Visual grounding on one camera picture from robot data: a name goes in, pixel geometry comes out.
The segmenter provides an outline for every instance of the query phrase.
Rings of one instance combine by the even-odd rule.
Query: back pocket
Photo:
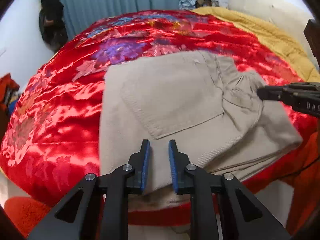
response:
[[[212,82],[203,57],[186,59],[184,53],[136,60],[123,83],[122,100],[154,139],[223,113],[222,90]]]

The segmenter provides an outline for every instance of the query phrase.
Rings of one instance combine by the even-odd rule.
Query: folded garment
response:
[[[171,187],[168,142],[175,139],[191,163],[239,179],[296,148],[301,137],[279,102],[262,102],[254,71],[238,72],[233,59],[207,51],[178,52],[114,65],[106,74],[100,118],[100,173],[112,172],[152,147],[147,196],[131,209],[178,205]]]

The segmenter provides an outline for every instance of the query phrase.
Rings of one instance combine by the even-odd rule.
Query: white pillow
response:
[[[308,20],[314,18],[311,14],[284,0],[229,0],[228,8],[271,22],[286,31],[302,45],[310,61],[319,68],[303,33]]]

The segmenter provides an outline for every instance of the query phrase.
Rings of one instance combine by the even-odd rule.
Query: red cloth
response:
[[[239,71],[254,69],[270,85],[302,81],[255,35],[211,15],[153,10],[99,20],[30,79],[4,136],[0,167],[32,197],[54,205],[85,174],[99,175],[99,118],[108,66],[195,49],[233,57]],[[308,139],[315,118],[285,109]],[[253,184],[270,181],[270,170],[276,167],[280,166],[256,175]],[[181,214],[188,211],[178,207],[161,212],[169,216],[158,215],[154,221],[158,225],[180,224]],[[131,222],[136,216],[143,217],[134,213]]]

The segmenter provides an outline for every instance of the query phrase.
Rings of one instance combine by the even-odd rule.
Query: yellow blanket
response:
[[[272,23],[223,7],[201,7],[193,12],[214,15],[222,21],[232,22],[239,29],[255,34],[261,44],[289,63],[305,82],[320,82],[320,75],[302,46]]]

